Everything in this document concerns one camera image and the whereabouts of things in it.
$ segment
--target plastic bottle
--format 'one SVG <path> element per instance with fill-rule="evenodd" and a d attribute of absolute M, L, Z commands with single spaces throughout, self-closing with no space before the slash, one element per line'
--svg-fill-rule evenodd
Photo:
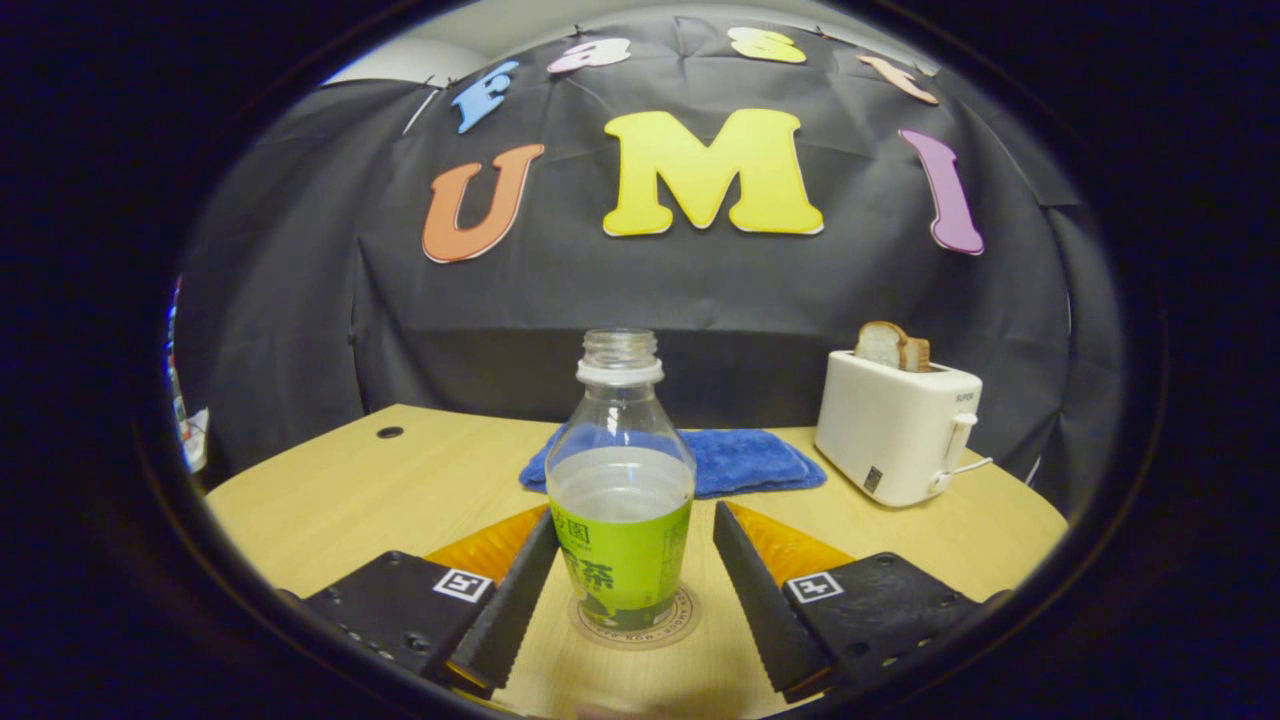
<path fill-rule="evenodd" d="M 671 609 L 692 507 L 694 456 L 654 395 L 650 331 L 588 331 L 582 401 L 547 454 L 547 492 L 582 614 L 617 630 Z"/>

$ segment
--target wooden table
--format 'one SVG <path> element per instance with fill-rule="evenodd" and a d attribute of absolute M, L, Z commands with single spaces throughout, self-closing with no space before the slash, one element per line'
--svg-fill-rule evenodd
<path fill-rule="evenodd" d="M 379 438 L 389 425 L 403 434 Z M 387 550 L 426 555 L 547 502 L 516 477 L 554 428 L 397 405 L 251 468 L 207 503 L 266 582 L 307 597 Z M 1048 502 L 993 465 L 956 475 L 924 505 L 893 510 L 827 462 L 813 428 L 773 432 L 813 457 L 826 484 L 735 501 L 854 557 L 893 551 L 975 601 L 1018 585 L 1066 529 Z M 494 702 L 545 717 L 572 716 L 584 702 L 701 717 L 788 707 L 769 687 L 712 543 L 713 509 L 714 501 L 695 501 L 690 521 L 681 580 L 704 607 L 691 635 L 646 651 L 588 641 L 570 628 L 568 575 L 557 560 Z"/>

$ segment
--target letter m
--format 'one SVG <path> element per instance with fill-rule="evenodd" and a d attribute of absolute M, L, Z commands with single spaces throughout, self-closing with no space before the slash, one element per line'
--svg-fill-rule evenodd
<path fill-rule="evenodd" d="M 749 232 L 813 234 L 822 213 L 809 204 L 796 161 L 795 115 L 778 110 L 737 110 L 710 146 L 703 145 L 671 113 L 614 118 L 604 132 L 621 143 L 618 206 L 604 217 L 612 236 L 654 234 L 671 227 L 672 211 L 658 204 L 658 177 L 667 183 L 689 222 L 705 228 L 739 178 L 742 197 L 728 219 Z"/>

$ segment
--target toaster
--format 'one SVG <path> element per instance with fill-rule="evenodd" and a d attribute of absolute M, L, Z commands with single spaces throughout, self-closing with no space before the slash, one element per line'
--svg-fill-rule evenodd
<path fill-rule="evenodd" d="M 915 505 L 964 470 L 980 397 L 982 379 L 964 370 L 933 363 L 909 373 L 836 351 L 827 357 L 814 445 L 872 500 Z"/>

